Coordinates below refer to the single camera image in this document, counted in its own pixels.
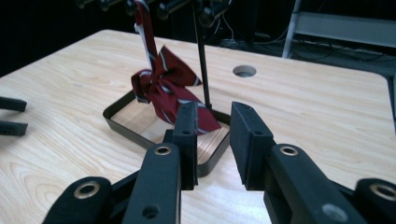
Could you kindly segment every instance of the wooden table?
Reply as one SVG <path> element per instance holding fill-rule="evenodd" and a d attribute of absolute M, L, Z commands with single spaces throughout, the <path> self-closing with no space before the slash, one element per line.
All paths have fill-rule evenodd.
<path fill-rule="evenodd" d="M 200 74 L 196 45 L 157 38 Z M 396 183 L 396 139 L 384 78 L 372 73 L 206 47 L 214 109 L 253 106 L 278 143 L 304 149 L 331 180 Z M 253 77 L 233 69 L 256 68 Z M 103 110 L 148 67 L 138 35 L 102 31 L 0 79 L 0 94 L 28 102 L 0 119 L 28 122 L 0 136 L 0 222 L 39 223 L 58 196 L 89 175 L 112 183 L 139 170 L 145 150 L 110 130 Z M 191 88 L 204 99 L 201 88 Z M 245 191 L 227 149 L 214 171 L 182 192 L 182 223 L 268 223 L 262 192 Z"/>

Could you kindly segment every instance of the red tie with pattern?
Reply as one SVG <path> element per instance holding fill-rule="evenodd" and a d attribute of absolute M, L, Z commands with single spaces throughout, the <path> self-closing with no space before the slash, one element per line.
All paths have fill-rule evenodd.
<path fill-rule="evenodd" d="M 188 102 L 198 104 L 198 133 L 209 133 L 220 128 L 209 109 L 186 86 L 201 85 L 192 70 L 163 47 L 157 54 L 151 28 L 149 6 L 145 0 L 135 0 L 137 5 L 136 31 L 142 36 L 151 69 L 143 69 L 131 77 L 134 94 L 139 102 L 154 105 L 161 119 L 175 124 L 178 108 Z"/>

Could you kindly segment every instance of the black clamp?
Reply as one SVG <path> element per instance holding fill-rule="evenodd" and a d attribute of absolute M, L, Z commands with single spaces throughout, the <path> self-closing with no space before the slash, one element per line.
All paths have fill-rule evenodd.
<path fill-rule="evenodd" d="M 26 102 L 23 100 L 0 97 L 0 109 L 25 111 Z M 18 123 L 0 120 L 0 135 L 23 136 L 26 133 L 27 123 Z"/>

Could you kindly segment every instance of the table hole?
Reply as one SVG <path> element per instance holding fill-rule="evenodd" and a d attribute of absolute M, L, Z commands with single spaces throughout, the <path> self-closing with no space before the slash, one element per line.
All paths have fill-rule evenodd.
<path fill-rule="evenodd" d="M 250 65 L 239 65 L 233 69 L 233 73 L 238 77 L 253 77 L 257 71 Z"/>

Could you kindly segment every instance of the black metal pole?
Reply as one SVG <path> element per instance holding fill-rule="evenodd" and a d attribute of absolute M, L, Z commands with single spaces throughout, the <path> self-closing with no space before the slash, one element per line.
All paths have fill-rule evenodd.
<path fill-rule="evenodd" d="M 195 27 L 195 34 L 197 38 L 198 44 L 198 52 L 199 52 L 199 61 L 201 65 L 201 73 L 202 73 L 202 82 L 204 85 L 204 96 L 205 96 L 205 106 L 208 109 L 212 109 L 212 104 L 210 104 L 210 97 L 209 97 L 209 84 L 207 82 L 207 70 L 206 70 L 206 58 L 205 58 L 205 42 L 202 35 L 202 27 L 199 25 L 198 17 L 196 16 L 198 8 L 198 1 L 192 1 L 192 16 L 194 17 L 194 27 Z"/>

